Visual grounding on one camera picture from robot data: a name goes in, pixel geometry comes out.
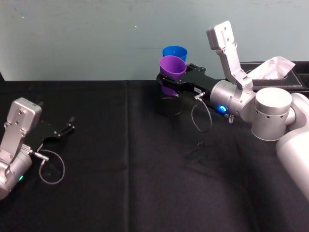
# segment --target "metal screw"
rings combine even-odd
[[[228,123],[232,124],[234,122],[234,115],[228,115]]]

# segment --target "blue led light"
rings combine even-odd
[[[227,108],[224,105],[218,105],[217,109],[222,114],[227,112]]]

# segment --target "blue cup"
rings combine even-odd
[[[163,49],[162,55],[165,56],[176,56],[182,59],[184,62],[187,59],[188,51],[184,47],[180,46],[169,46]]]

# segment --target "black bracket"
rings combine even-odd
[[[59,141],[61,138],[73,133],[75,130],[74,120],[75,118],[71,117],[60,130],[42,120],[26,136],[24,144],[30,146],[33,152],[37,152],[44,144]]]

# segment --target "table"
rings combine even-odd
[[[181,115],[165,117],[154,110],[155,95],[155,81],[2,83],[0,122],[25,97],[43,101],[42,119],[56,126],[75,116],[76,131],[50,145],[64,159],[64,180],[44,184],[35,160],[0,202],[0,231],[309,230],[309,203],[274,143],[214,112],[212,130],[202,134],[191,121],[193,100]]]

